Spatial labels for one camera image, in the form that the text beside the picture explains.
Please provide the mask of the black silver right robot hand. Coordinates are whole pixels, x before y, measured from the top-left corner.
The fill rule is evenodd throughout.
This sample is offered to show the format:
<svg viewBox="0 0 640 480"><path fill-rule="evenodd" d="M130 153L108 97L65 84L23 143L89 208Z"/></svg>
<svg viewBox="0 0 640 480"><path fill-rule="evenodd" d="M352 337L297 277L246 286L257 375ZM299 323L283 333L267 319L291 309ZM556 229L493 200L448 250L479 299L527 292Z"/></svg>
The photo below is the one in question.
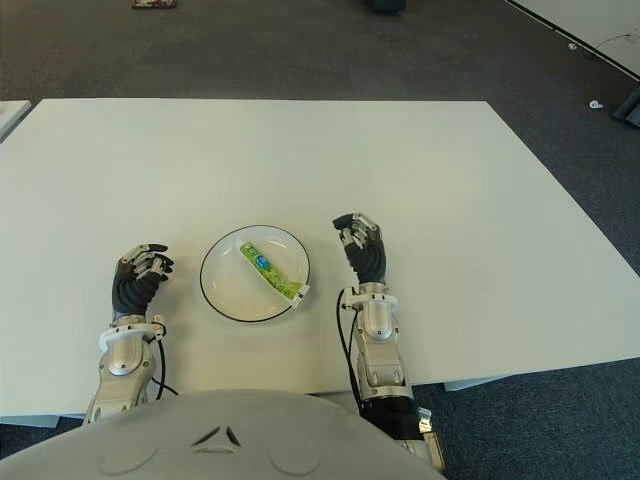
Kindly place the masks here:
<svg viewBox="0 0 640 480"><path fill-rule="evenodd" d="M332 221L360 284L385 283L386 253L380 226L361 212Z"/></svg>

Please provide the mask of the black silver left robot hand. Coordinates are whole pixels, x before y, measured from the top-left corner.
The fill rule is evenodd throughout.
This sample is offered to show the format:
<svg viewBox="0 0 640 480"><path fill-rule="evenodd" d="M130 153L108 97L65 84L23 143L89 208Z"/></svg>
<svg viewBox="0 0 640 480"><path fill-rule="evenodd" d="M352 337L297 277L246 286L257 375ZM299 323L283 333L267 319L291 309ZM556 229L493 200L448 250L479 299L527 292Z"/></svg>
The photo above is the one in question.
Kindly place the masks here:
<svg viewBox="0 0 640 480"><path fill-rule="evenodd" d="M139 244L117 261L111 290L115 319L146 315L161 283L173 271L167 251L162 244Z"/></svg>

